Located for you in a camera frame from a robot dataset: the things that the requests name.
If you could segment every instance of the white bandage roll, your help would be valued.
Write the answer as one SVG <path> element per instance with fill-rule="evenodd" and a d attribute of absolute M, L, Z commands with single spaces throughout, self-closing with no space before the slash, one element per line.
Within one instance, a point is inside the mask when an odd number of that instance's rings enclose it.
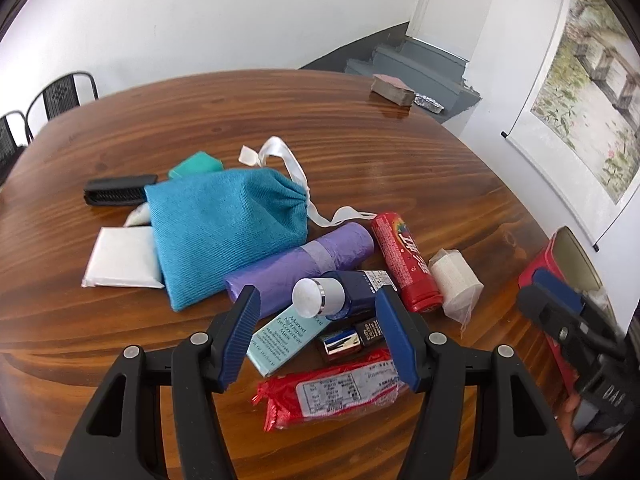
<path fill-rule="evenodd" d="M 459 322 L 464 330 L 484 285 L 460 251 L 439 250 L 429 260 L 429 270 L 444 298 L 444 313 Z"/>

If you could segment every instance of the red packet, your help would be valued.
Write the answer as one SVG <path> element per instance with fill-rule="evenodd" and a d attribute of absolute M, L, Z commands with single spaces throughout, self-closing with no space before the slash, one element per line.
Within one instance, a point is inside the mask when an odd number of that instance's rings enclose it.
<path fill-rule="evenodd" d="M 264 431 L 272 431 L 388 406 L 405 388 L 382 348 L 356 362 L 268 379 L 258 384 L 253 403 L 267 399 Z"/>

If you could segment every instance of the blue drawstring pouch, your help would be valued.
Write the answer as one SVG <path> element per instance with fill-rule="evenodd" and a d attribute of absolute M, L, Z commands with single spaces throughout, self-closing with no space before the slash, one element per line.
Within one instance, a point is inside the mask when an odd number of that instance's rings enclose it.
<path fill-rule="evenodd" d="M 271 137 L 240 162 L 264 166 L 279 156 L 292 179 L 270 168 L 196 174 L 146 186 L 160 267 L 176 312 L 225 288 L 225 276 L 306 241 L 307 216 L 323 227 L 371 219 L 341 207 L 331 222 L 309 199 L 306 176 L 287 145 Z"/>

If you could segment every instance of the purple garbage bag roll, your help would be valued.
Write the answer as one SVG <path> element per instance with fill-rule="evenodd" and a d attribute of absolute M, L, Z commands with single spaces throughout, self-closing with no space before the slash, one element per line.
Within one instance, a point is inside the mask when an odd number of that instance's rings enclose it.
<path fill-rule="evenodd" d="M 291 305 L 293 286 L 302 278 L 317 278 L 328 270 L 351 270 L 373 254 L 373 238 L 356 222 L 302 247 L 265 258 L 225 277 L 232 301 L 245 285 L 260 291 L 260 318 L 270 316 Z"/>

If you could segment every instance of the eye concentrate box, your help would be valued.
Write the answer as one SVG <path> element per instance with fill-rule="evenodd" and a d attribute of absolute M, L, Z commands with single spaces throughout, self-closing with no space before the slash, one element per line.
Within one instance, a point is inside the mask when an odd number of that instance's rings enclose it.
<path fill-rule="evenodd" d="M 301 317 L 290 306 L 254 334 L 246 356 L 263 377 L 273 374 L 324 330 L 325 316 Z"/>

